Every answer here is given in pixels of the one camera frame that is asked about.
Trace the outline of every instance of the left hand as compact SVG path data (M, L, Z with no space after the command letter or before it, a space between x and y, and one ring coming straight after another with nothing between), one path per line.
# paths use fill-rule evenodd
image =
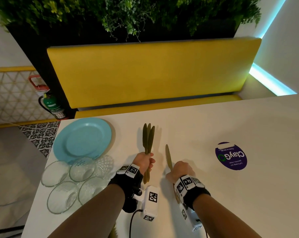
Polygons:
M153 163L156 162L156 160L154 160L152 158L154 154L153 153L150 153L150 154L145 154L145 152L141 152L141 153L138 153L136 155L136 157L134 158L133 160L133 164L136 164L137 166L140 167L140 173L142 175L145 174L146 170L149 168L149 171L152 170L152 167L153 167Z

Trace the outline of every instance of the fire extinguisher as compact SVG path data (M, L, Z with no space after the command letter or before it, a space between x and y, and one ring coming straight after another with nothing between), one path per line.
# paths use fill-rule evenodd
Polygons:
M56 119L68 119L64 109L58 104L56 97L49 91L38 98L38 103L43 109L54 115Z

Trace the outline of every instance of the hanging plant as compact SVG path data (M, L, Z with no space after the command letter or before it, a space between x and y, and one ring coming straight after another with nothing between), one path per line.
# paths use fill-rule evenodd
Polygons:
M28 23L38 32L38 21L67 23L77 17L94 17L112 36L116 28L138 37L146 22L172 29L179 17L194 35L197 27L211 19L259 22L259 0L0 0L0 23Z

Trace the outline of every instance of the gold knife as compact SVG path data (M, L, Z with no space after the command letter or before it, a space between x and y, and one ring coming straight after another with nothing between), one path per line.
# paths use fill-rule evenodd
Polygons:
M168 144L166 144L166 160L167 160L167 165L170 168L170 171L172 171L173 170L173 164L171 162L171 156L170 156L170 151L169 151L169 148L168 148ZM180 200L179 200L178 196L176 195L175 191L174 191L174 193L175 193L177 203L180 204Z

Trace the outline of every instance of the yellow cushion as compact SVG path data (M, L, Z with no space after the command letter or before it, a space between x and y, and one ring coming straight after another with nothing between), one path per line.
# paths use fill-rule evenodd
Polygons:
M200 104L207 104L207 103L221 103L221 102L230 102L230 101L238 101L238 100L241 100L241 98L238 95L225 95L225 96L172 101L172 102L165 102L165 103L143 104L143 105L128 106L128 107L101 108L101 109L94 109L94 110L78 111L76 112L75 118L78 119L78 118L87 118L87 117L112 115L112 114L133 113L133 112L155 110L155 109L177 108L177 107L184 107L184 106L193 106L193 105L200 105Z
M258 38L52 47L72 108L239 91Z

